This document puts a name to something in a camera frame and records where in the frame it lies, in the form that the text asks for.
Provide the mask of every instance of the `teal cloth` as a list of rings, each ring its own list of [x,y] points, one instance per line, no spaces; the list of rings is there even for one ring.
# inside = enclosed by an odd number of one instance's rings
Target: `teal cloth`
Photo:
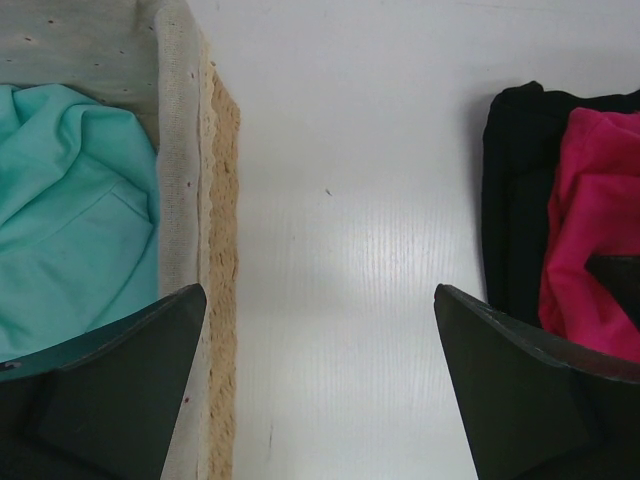
[[[155,163],[130,112],[0,86],[0,361],[158,299]]]

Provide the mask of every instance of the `white table surface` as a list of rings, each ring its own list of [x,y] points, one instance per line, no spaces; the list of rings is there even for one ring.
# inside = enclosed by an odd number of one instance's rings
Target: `white table surface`
[[[489,102],[640,87],[634,0],[191,0],[242,110],[236,480],[467,480],[433,291],[482,295]]]

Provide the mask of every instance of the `black garment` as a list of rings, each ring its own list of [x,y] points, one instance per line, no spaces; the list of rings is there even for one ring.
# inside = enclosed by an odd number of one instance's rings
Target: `black garment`
[[[582,99],[531,82],[499,94],[484,131],[482,253],[489,304],[540,326],[538,295],[547,248],[547,204],[560,143],[577,107],[640,110],[640,91]]]

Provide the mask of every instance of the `folded clothing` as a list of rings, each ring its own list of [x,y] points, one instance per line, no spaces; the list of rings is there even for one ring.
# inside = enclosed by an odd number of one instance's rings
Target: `folded clothing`
[[[578,107],[640,110],[640,91],[590,99],[531,82],[500,93],[484,132],[482,252],[488,302],[540,326],[540,278],[549,236],[547,204],[569,114]]]
[[[549,201],[540,286],[545,330],[640,362],[640,331],[585,268],[592,255],[640,255],[640,114],[578,108]]]
[[[157,300],[155,159],[130,112],[0,86],[0,361]]]

